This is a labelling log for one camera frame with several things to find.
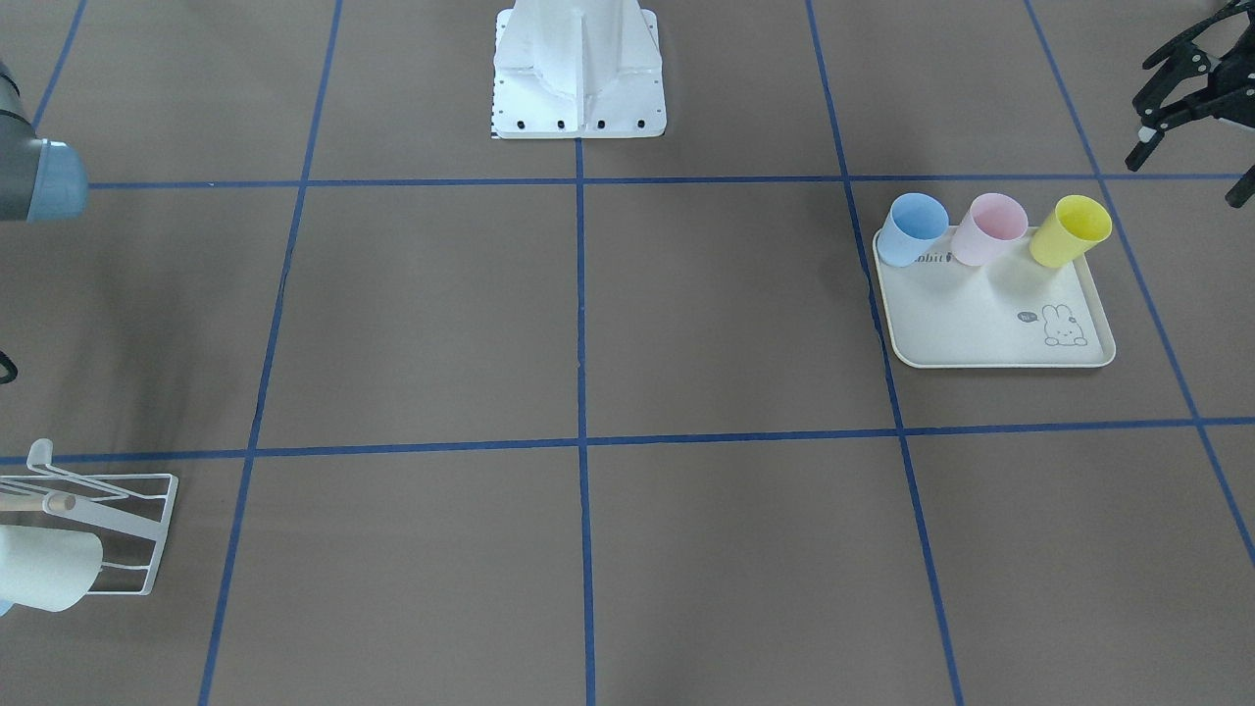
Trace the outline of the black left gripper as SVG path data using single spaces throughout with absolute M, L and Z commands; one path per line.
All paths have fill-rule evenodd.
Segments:
M 1247 28 L 1227 53 L 1215 56 L 1197 45 L 1196 39 L 1210 28 L 1237 15 L 1245 15 Z M 1252 120 L 1237 120 L 1236 117 L 1237 103 L 1252 98 L 1252 3 L 1225 3 L 1210 18 L 1183 28 L 1158 46 L 1142 66 L 1155 73 L 1132 99 L 1141 125 L 1137 143 L 1124 158 L 1130 173 L 1142 169 L 1176 125 L 1201 118 L 1252 125 Z M 1255 167 L 1251 166 L 1227 189 L 1227 204 L 1242 207 L 1254 192 Z

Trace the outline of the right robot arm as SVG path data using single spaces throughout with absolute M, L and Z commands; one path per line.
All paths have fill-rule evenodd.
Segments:
M 13 71 L 1 66 L 1 219 L 75 219 L 88 204 L 88 174 L 77 149 L 36 134 Z

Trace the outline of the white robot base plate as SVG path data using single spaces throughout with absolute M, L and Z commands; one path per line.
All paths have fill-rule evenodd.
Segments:
M 496 139 L 654 138 L 666 130 L 656 14 L 638 1 L 516 1 L 494 23 Z

